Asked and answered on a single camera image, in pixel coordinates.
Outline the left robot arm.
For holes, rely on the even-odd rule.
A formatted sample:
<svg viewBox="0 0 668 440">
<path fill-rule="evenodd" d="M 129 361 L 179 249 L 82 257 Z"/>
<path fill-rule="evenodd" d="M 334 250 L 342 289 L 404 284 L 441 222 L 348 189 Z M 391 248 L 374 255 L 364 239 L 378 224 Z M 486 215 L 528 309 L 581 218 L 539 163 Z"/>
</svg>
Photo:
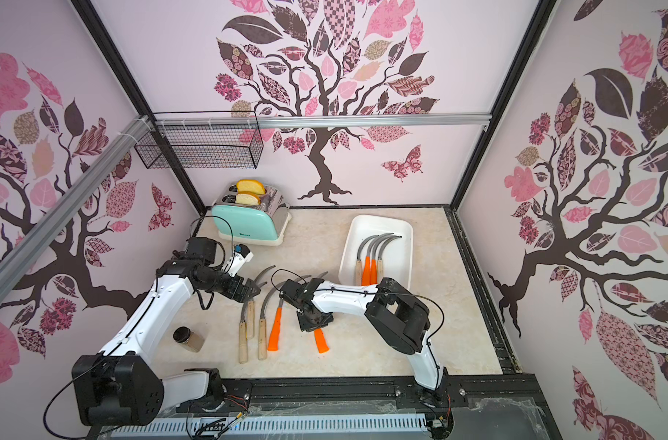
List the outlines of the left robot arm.
<svg viewBox="0 0 668 440">
<path fill-rule="evenodd" d="M 199 402 L 222 405 L 226 389 L 213 370 L 188 370 L 161 379 L 152 368 L 158 345 L 177 312 L 191 297 L 220 294 L 246 304 L 260 293 L 256 282 L 239 275 L 253 257 L 246 245 L 236 245 L 216 265 L 221 245 L 211 238 L 191 238 L 187 248 L 167 260 L 135 314 L 95 355 L 80 357 L 68 384 L 76 396 L 82 425 L 98 426 L 104 434 L 128 425 L 149 425 L 167 410 Z"/>
</svg>

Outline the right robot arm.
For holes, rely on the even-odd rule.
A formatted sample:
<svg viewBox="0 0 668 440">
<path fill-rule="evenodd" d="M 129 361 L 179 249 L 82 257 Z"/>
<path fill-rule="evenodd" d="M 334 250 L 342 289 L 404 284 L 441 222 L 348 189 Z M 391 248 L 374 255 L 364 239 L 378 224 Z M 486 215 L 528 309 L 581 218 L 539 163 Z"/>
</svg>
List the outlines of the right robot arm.
<svg viewBox="0 0 668 440">
<path fill-rule="evenodd" d="M 393 350 L 405 355 L 416 385 L 434 392 L 442 384 L 443 368 L 434 354 L 429 308 L 397 280 L 386 277 L 376 285 L 350 286 L 321 278 L 286 280 L 279 298 L 296 308 L 300 330 L 328 326 L 334 315 L 368 321 Z"/>
</svg>

